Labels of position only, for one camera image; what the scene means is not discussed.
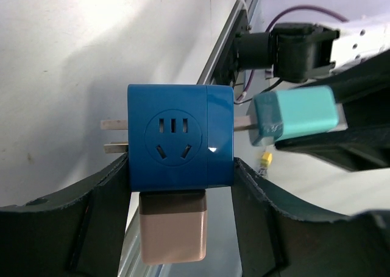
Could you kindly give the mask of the teal charger plug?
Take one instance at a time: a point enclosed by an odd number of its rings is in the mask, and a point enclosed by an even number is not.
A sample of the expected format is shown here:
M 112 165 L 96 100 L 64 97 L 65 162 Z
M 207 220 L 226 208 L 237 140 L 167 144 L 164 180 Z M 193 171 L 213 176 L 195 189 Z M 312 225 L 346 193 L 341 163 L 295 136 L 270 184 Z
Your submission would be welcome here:
M 253 146 L 325 133 L 339 124 L 338 107 L 328 86 L 311 86 L 255 95 L 234 131 L 249 132 Z

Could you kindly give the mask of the blue cube socket adapter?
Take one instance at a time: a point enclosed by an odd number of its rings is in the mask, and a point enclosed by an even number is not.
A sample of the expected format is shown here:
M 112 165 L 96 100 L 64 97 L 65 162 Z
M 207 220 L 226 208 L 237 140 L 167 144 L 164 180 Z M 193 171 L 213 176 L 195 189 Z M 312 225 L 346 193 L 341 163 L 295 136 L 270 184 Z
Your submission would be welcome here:
M 129 85 L 127 119 L 105 120 L 125 130 L 135 192 L 208 189 L 233 184 L 233 90 L 221 85 Z

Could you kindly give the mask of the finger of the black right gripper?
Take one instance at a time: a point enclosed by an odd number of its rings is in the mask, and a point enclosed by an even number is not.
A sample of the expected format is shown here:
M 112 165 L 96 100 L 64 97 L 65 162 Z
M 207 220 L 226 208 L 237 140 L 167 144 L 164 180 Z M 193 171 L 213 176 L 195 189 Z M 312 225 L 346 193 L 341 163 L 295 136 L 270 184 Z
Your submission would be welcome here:
M 389 51 L 310 85 L 331 88 L 347 129 L 281 140 L 276 149 L 305 153 L 348 171 L 388 168 Z

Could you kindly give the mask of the pink charger plug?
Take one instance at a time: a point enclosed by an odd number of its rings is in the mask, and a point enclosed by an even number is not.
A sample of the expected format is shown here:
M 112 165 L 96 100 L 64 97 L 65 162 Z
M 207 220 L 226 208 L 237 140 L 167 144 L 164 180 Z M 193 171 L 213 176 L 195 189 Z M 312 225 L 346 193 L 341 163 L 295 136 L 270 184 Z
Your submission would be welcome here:
M 147 265 L 201 261 L 207 250 L 206 191 L 139 194 L 141 258 Z

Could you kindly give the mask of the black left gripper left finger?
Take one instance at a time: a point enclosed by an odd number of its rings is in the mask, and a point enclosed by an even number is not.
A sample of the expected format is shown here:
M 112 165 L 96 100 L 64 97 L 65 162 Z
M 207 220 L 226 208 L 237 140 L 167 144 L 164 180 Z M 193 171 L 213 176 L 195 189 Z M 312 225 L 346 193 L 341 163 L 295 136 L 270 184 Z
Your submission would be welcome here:
M 130 204 L 129 163 L 22 206 L 1 208 L 1 276 L 117 276 Z

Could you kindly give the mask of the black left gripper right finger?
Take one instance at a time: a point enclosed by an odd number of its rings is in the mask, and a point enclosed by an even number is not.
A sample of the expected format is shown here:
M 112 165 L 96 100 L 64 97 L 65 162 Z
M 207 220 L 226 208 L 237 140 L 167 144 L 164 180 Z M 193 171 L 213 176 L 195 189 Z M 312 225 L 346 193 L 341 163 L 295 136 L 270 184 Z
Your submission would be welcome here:
M 239 158 L 231 192 L 244 276 L 389 275 L 389 211 L 320 208 Z

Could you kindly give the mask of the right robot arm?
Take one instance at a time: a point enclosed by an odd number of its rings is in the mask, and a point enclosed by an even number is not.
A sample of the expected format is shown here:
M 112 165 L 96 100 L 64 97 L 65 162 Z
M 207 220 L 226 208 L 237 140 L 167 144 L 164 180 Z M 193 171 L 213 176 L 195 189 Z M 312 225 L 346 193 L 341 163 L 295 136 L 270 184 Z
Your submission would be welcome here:
M 357 172 L 389 167 L 389 51 L 369 50 L 367 27 L 349 38 L 357 65 L 336 73 L 333 50 L 341 30 L 320 24 L 281 23 L 270 32 L 236 39 L 241 70 L 272 68 L 280 82 L 253 96 L 236 130 L 253 145 L 305 153 Z

